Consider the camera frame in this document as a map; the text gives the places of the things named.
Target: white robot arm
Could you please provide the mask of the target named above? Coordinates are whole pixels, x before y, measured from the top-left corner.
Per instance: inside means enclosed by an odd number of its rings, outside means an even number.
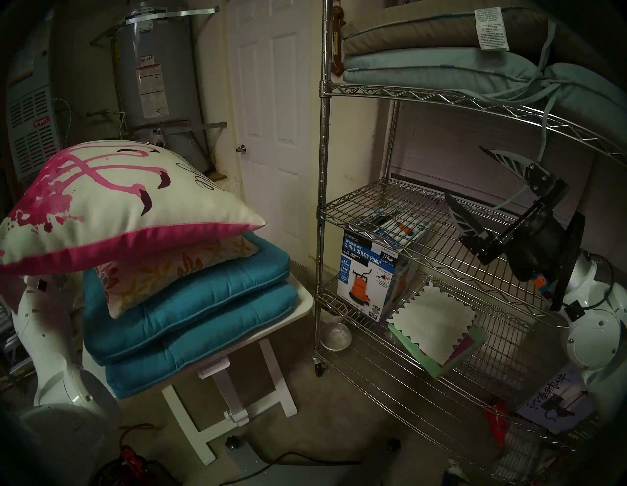
[[[551,310],[566,319],[566,354],[581,371],[597,412],[609,421],[627,395],[627,346],[621,346],[627,293],[614,282],[613,269],[605,258],[581,249],[584,216],[575,213],[566,230],[553,217],[553,208],[568,191],[562,179],[517,154],[481,148],[523,179],[538,199],[498,234],[486,230],[447,194],[460,241],[484,265],[504,253],[512,273],[521,282],[532,280],[551,303]],[[595,280],[598,264],[593,257],[607,263],[610,283]]]
[[[21,421],[60,484],[85,485],[107,431],[119,420],[117,402],[80,365],[70,315],[50,277],[0,275],[0,293],[37,372],[33,407]]]

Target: wire shelving unit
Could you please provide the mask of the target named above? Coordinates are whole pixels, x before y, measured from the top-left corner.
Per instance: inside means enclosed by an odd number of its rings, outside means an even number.
[[[542,326],[545,333],[558,333],[563,325],[546,311],[533,283],[520,282],[513,276],[504,256],[485,266],[459,242],[442,192],[390,178],[390,161],[401,101],[478,110],[537,126],[542,125],[543,112],[526,106],[492,105],[460,93],[334,83],[330,77],[331,8],[332,1],[324,0],[313,354],[316,372],[322,373],[323,366],[331,368],[452,457],[474,464],[493,478],[510,483],[528,482],[536,475],[541,449],[577,452],[572,443],[515,414],[516,407],[550,378],[542,356],[523,349],[525,343],[534,338],[537,326]],[[328,202],[329,116],[331,98],[335,96],[390,99],[392,114],[382,178]],[[580,125],[549,115],[547,129],[627,165],[627,155],[617,145]],[[469,199],[460,202],[490,231],[502,232],[516,219]],[[373,211],[388,216],[403,211],[414,222],[429,221],[429,239],[417,250],[398,230],[392,235],[395,241],[391,243],[377,234],[378,227],[366,217]],[[324,281],[326,223],[351,230],[422,264],[423,272],[392,312],[397,312],[431,281],[475,310],[474,324],[486,332],[488,339],[456,368],[439,379],[431,378],[388,331],[385,320],[376,322],[340,298],[336,294],[337,277]],[[345,317],[353,333],[348,349],[332,352],[319,346],[322,309]],[[498,400],[507,403],[506,413],[496,407]],[[495,442],[487,418],[490,414],[507,424],[502,447]],[[584,435],[590,435],[597,425],[593,421],[585,427]]]

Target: cushion tag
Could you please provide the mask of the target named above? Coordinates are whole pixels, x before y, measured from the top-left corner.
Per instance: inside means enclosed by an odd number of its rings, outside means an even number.
[[[475,10],[477,36],[482,51],[508,51],[507,35],[501,7]]]

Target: teal cushion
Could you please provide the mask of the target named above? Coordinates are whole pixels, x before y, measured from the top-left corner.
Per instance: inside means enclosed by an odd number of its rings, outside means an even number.
[[[398,49],[346,56],[344,81],[355,84],[463,89],[489,94],[522,88],[536,71],[511,52],[472,47]]]
[[[135,395],[288,314],[297,295],[289,283],[281,282],[240,297],[200,324],[171,332],[141,352],[107,365],[107,383],[118,398]]]
[[[627,94],[602,76],[574,64],[544,70],[561,88],[552,112],[627,148]]]
[[[173,282],[119,318],[113,319],[95,270],[83,273],[83,341],[101,366],[125,358],[160,336],[193,324],[231,300],[285,280],[290,256],[263,238],[247,233],[258,251],[209,267]]]

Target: floral pillow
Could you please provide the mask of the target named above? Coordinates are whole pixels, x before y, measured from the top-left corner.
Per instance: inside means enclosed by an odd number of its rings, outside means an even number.
[[[246,258],[257,247],[243,236],[179,246],[129,261],[111,261],[96,267],[114,319],[175,280],[227,260]]]

